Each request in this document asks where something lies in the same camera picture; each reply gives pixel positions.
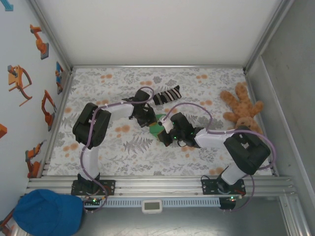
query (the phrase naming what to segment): floral tablecloth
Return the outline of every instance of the floral tablecloth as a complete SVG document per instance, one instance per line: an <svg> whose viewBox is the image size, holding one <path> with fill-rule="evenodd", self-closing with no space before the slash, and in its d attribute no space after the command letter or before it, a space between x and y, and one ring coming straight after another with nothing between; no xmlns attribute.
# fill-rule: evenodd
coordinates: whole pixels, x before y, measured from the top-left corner
<svg viewBox="0 0 315 236"><path fill-rule="evenodd" d="M241 68L78 68L48 175L78 174L80 150L72 127L88 102L110 104L134 96L141 86L162 92L179 85L182 98L163 105L150 102L156 114L167 113L177 103L193 102L211 112L214 118L211 129L227 130L233 128L233 124L222 117L230 108L221 101L220 92L234 93L238 82L245 83ZM177 112L182 112L193 126L205 127L209 122L208 115L197 107L180 106L174 110ZM127 118L110 122L98 159L101 174L115 176L218 175L233 162L224 149L179 147L176 143L165 147L149 133L148 127L140 128L135 119ZM270 175L271 172L258 171L257 174Z"/></svg>

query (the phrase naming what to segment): small display device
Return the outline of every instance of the small display device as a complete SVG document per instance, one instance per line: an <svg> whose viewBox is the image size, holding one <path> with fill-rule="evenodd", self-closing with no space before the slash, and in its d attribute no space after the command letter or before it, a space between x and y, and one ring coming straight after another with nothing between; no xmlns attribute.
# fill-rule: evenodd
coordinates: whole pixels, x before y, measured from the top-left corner
<svg viewBox="0 0 315 236"><path fill-rule="evenodd" d="M156 214L162 212L162 200L143 200L142 201L142 212L145 214Z"/></svg>

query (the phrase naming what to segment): striped sock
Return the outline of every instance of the striped sock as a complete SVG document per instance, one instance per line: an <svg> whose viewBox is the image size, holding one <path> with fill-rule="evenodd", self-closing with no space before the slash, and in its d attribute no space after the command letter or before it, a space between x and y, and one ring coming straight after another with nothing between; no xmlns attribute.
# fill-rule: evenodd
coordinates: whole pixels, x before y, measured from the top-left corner
<svg viewBox="0 0 315 236"><path fill-rule="evenodd" d="M179 93L179 85L177 85L170 90L157 93L153 96L153 100L156 105L162 105L164 103L175 101L181 97L182 96Z"/></svg>

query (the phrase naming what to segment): teddy bear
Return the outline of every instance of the teddy bear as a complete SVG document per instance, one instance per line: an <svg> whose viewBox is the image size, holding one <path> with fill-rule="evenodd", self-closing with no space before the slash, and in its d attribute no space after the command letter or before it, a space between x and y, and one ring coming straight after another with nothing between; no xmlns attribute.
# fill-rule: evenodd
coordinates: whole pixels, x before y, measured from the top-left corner
<svg viewBox="0 0 315 236"><path fill-rule="evenodd" d="M235 128L241 125L247 126L250 130L262 134L261 128L253 119L255 115L262 111L264 104L262 101L257 101L253 105L248 97L248 92L244 84L237 83L235 93L239 101L228 91L220 93L221 99L232 108L233 112L225 112L224 119L235 123Z"/></svg>

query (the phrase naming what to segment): baseball cap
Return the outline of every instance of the baseball cap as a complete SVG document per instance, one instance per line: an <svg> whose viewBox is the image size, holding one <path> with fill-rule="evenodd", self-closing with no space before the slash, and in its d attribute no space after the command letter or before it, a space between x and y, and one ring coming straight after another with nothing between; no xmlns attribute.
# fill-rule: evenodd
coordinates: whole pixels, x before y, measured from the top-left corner
<svg viewBox="0 0 315 236"><path fill-rule="evenodd" d="M78 231L82 214L80 198L37 189L19 201L13 218L33 236L70 236Z"/></svg>

